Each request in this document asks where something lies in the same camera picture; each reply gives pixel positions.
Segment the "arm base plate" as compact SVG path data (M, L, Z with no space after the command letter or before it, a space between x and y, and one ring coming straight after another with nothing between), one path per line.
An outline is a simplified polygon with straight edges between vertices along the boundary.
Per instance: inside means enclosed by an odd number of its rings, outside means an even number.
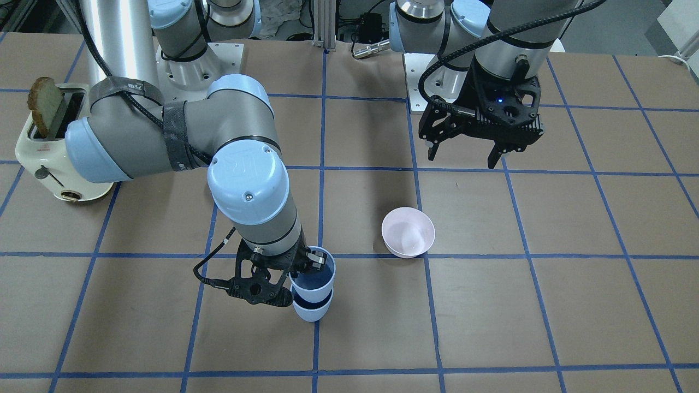
M467 53L430 74L425 82L426 93L429 96L437 94L450 104L454 102L461 92L474 55L474 52ZM429 53L405 53L402 56L410 113L421 115L426 109L426 100L418 91L419 78L427 67L437 62L439 58Z
M209 43L202 56L189 62L164 59L162 48L155 55L160 90L170 97L186 94L204 95L208 87L227 74L239 74L245 45L242 43Z

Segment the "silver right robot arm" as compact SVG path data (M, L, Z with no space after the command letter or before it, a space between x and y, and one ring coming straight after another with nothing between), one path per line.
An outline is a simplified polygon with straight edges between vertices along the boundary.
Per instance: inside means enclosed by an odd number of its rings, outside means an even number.
M308 248L264 87L225 74L213 40L254 37L257 1L77 1L96 62L90 114L68 125L73 167L94 183L207 169L217 208L241 236L231 279L203 284L251 304L292 304L287 277L323 271Z

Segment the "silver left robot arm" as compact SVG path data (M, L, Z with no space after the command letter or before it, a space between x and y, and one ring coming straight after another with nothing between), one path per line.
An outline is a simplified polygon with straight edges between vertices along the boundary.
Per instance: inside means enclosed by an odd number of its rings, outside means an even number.
M389 40L395 52L431 55L434 72L418 92L426 104L418 134L434 160L442 142L464 135L492 141L487 165L523 152L545 132L538 77L566 25L559 20L502 37L454 59L482 38L574 9L575 1L395 1Z

